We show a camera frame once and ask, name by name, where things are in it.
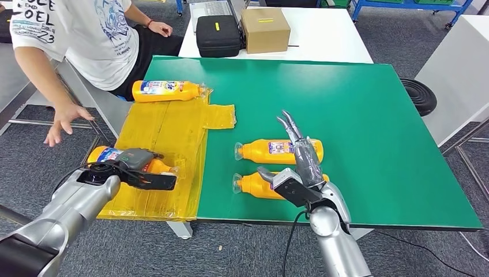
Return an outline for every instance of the blue shelf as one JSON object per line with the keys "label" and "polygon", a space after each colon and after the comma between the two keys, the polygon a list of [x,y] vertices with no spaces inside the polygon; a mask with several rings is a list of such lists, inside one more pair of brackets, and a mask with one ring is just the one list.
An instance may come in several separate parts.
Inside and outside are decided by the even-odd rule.
{"label": "blue shelf", "polygon": [[451,28],[458,18],[467,10],[467,8],[472,3],[472,0],[466,0],[463,5],[460,5],[457,1],[454,1],[451,5],[437,5],[437,4],[418,4],[414,0],[404,0],[403,3],[388,3],[388,2],[374,2],[367,0],[352,0],[355,5],[355,10],[353,11],[352,19],[357,21],[358,14],[362,7],[373,7],[373,8],[394,8],[394,9],[416,9],[416,10],[433,10],[442,11],[449,10],[455,12],[455,17],[450,23],[445,26]]}

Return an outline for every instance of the black cable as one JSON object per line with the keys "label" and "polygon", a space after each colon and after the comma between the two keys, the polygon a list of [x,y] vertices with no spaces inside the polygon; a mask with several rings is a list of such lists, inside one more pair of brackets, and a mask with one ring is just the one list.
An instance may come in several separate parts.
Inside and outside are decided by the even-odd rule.
{"label": "black cable", "polygon": [[59,182],[56,184],[56,187],[55,187],[55,188],[54,188],[54,190],[52,191],[51,198],[52,198],[52,196],[54,195],[54,193],[55,193],[55,192],[56,192],[56,191],[59,189],[59,187],[60,187],[60,186],[63,184],[63,181],[64,181],[66,178],[68,178],[70,175],[72,175],[72,174],[73,174],[75,171],[77,171],[78,169],[81,169],[81,168],[83,168],[83,167],[85,167],[85,166],[91,166],[91,165],[94,165],[94,164],[100,164],[100,165],[105,164],[106,166],[112,166],[112,167],[115,167],[116,169],[118,169],[118,170],[120,170],[120,171],[122,171],[122,172],[126,173],[127,175],[129,175],[129,176],[131,176],[131,177],[135,178],[135,179],[139,179],[139,177],[138,177],[138,176],[134,175],[133,173],[131,173],[131,172],[127,171],[126,169],[124,169],[124,168],[122,168],[122,167],[120,167],[120,166],[117,166],[117,165],[115,165],[115,164],[106,163],[106,162],[84,163],[84,164],[82,164],[82,165],[80,165],[80,166],[77,166],[77,167],[73,168],[72,170],[70,170],[68,173],[66,173],[66,174],[65,174],[65,176],[63,176],[63,177],[62,177],[62,178],[59,180]]}
{"label": "black cable", "polygon": [[374,230],[374,232],[379,233],[379,234],[382,234],[382,235],[386,235],[386,236],[388,236],[388,237],[390,237],[390,238],[395,239],[396,241],[404,242],[404,243],[406,243],[406,244],[409,244],[409,245],[416,246],[416,247],[422,248],[422,249],[424,249],[424,250],[427,250],[427,251],[428,251],[428,252],[430,252],[430,253],[431,253],[431,254],[432,254],[432,255],[433,255],[435,258],[437,258],[437,260],[439,260],[439,261],[440,261],[442,264],[444,264],[445,266],[447,266],[447,267],[449,267],[449,268],[451,268],[451,269],[453,269],[453,270],[455,270],[455,271],[457,271],[457,272],[459,272],[459,273],[462,273],[462,274],[464,274],[464,275],[467,275],[467,276],[470,276],[470,277],[475,277],[475,276],[474,276],[474,275],[472,275],[472,274],[469,274],[469,273],[466,273],[466,272],[461,271],[461,270],[459,270],[459,269],[456,269],[456,268],[452,267],[451,265],[447,264],[446,262],[442,261],[442,259],[440,259],[440,258],[439,258],[439,257],[438,257],[438,256],[437,256],[437,255],[436,255],[434,252],[433,252],[433,251],[429,250],[428,248],[426,248],[426,247],[424,247],[424,246],[417,245],[417,244],[413,244],[412,242],[405,241],[405,240],[400,239],[400,238],[396,238],[396,237],[395,237],[395,236],[393,236],[393,235],[389,235],[389,234],[386,234],[386,233],[383,233],[383,232],[380,232],[380,231],[377,231],[377,230]]}
{"label": "black cable", "polygon": [[297,220],[299,220],[299,217],[305,213],[307,213],[307,210],[298,213],[297,216],[295,217],[294,223],[292,224],[292,229],[291,229],[291,233],[289,235],[289,240],[287,241],[287,247],[285,248],[284,263],[282,264],[282,276],[283,277],[285,277],[285,265],[287,263],[287,253],[289,252],[289,246],[290,246],[290,242],[292,241],[292,235],[294,234],[295,225],[297,224]]}

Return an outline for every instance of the black case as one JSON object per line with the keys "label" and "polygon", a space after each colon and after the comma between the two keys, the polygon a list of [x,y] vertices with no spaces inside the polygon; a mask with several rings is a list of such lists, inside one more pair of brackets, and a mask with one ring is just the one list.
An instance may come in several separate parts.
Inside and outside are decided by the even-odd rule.
{"label": "black case", "polygon": [[234,16],[201,16],[195,32],[201,57],[234,57],[241,49],[241,35]]}
{"label": "black case", "polygon": [[12,14],[12,10],[4,10],[0,13],[0,43],[12,43],[9,22],[12,18]]}

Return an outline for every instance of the dish soap bottle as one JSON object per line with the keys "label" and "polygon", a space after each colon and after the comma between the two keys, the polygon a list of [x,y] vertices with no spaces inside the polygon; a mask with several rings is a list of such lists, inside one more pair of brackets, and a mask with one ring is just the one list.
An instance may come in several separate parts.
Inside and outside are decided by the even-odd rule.
{"label": "dish soap bottle", "polygon": [[[88,155],[87,162],[105,162],[106,160],[113,160],[119,156],[123,150],[119,150],[107,146],[99,146],[95,148],[90,155]],[[153,159],[149,162],[141,171],[149,172],[153,174],[161,174],[163,172],[176,173],[177,167],[170,167],[163,163],[160,159]]]}
{"label": "dish soap bottle", "polygon": [[133,84],[136,102],[187,101],[203,96],[207,91],[206,86],[189,81],[136,81]]}
{"label": "dish soap bottle", "polygon": [[[323,174],[322,176],[326,182],[329,182],[329,177],[326,174]],[[232,178],[232,191],[234,193],[249,193],[256,198],[284,199],[272,189],[269,182],[261,178],[258,172],[248,176],[234,174]]]}
{"label": "dish soap bottle", "polygon": [[[310,139],[314,150],[322,162],[324,150],[319,140]],[[295,164],[294,146],[290,140],[255,140],[252,143],[236,143],[236,160],[248,159],[256,163]]]}

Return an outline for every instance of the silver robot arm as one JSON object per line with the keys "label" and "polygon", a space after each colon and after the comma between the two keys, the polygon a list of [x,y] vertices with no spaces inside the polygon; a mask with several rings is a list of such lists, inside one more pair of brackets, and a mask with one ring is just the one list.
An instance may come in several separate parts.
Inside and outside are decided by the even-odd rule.
{"label": "silver robot arm", "polygon": [[142,171],[158,156],[132,148],[115,160],[74,171],[39,217],[0,240],[0,275],[57,276],[68,247],[115,197],[121,181],[139,189],[173,190],[174,174]]}
{"label": "silver robot arm", "polygon": [[318,238],[319,248],[329,277],[373,276],[349,231],[350,216],[338,188],[327,182],[321,189],[325,202],[312,210],[311,228]]}
{"label": "silver robot arm", "polygon": [[351,218],[340,190],[323,179],[318,156],[309,138],[302,136],[288,112],[283,111],[283,115],[285,119],[277,119],[294,146],[297,173],[284,169],[273,174],[263,167],[259,167],[258,172],[286,200],[297,207],[307,207],[329,277],[373,276],[349,232]]}
{"label": "silver robot arm", "polygon": [[57,276],[67,248],[121,186],[117,175],[98,185],[78,182],[86,171],[75,171],[40,216],[0,241],[5,276]]}

